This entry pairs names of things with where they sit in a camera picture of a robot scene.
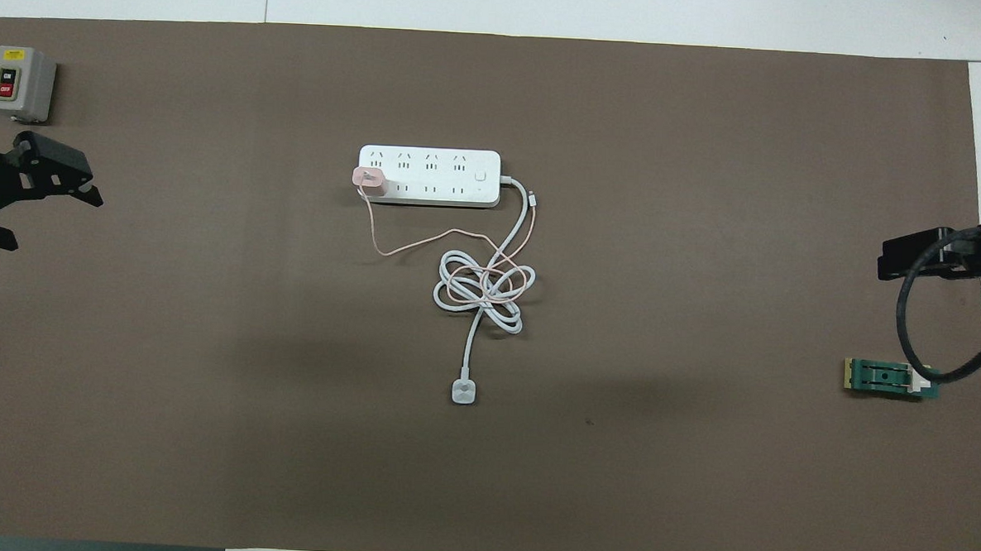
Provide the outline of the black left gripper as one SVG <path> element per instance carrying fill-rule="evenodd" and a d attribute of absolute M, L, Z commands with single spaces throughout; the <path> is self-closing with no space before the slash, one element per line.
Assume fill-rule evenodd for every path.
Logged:
<path fill-rule="evenodd" d="M 39 132 L 23 131 L 13 139 L 11 150 L 0 153 L 0 210 L 26 199 L 54 196 L 100 208 L 104 199 L 93 179 L 84 152 Z M 0 249 L 18 250 L 13 231 L 0 227 Z"/>

